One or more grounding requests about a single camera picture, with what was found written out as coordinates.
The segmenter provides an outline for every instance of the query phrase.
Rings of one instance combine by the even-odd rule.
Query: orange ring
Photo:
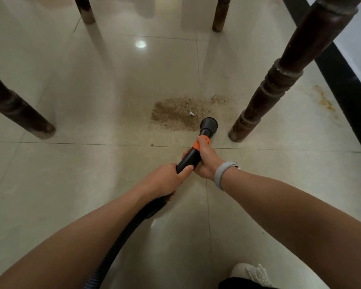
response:
[[[207,137],[206,135],[201,135],[201,137],[205,138],[206,139],[206,142],[207,142],[207,145],[210,145],[210,138]],[[193,144],[193,148],[196,149],[196,150],[200,150],[200,146],[199,146],[199,143],[198,141],[195,141],[194,144]]]

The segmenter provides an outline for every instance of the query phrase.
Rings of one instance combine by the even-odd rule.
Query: chair leg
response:
[[[361,0],[316,0],[229,131],[241,142],[357,13]]]
[[[230,0],[218,0],[214,21],[212,22],[212,30],[214,32],[221,32],[223,30],[227,11],[229,10],[229,4]]]
[[[55,127],[0,81],[0,112],[40,139],[48,139]]]
[[[96,22],[95,16],[92,13],[90,0],[75,0],[76,5],[79,9],[80,15],[82,16],[85,24],[93,24]]]

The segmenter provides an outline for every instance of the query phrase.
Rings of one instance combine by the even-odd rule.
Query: black baseboard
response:
[[[309,10],[306,0],[283,0],[298,26]],[[334,43],[315,59],[361,144],[361,82]]]

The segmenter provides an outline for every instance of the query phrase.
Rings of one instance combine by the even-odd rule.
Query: black pants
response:
[[[267,288],[249,279],[231,277],[219,283],[218,289],[262,289]]]

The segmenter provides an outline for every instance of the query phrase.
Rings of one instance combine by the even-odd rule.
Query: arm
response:
[[[204,139],[195,172],[214,181],[224,162]],[[330,288],[361,288],[361,222],[279,180],[235,167],[221,186],[271,236],[306,263]]]
[[[92,211],[31,250],[0,276],[0,288],[81,288],[119,234],[151,200],[172,193],[193,171],[160,166],[124,195]]]

